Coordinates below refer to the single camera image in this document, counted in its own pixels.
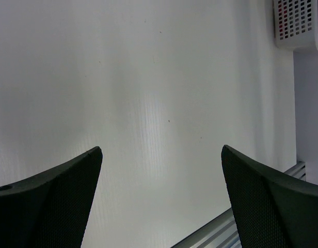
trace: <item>white plastic basket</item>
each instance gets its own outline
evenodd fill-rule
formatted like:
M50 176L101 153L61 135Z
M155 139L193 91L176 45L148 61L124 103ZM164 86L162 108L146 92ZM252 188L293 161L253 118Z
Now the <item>white plastic basket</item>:
M274 0L276 45L318 51L317 0Z

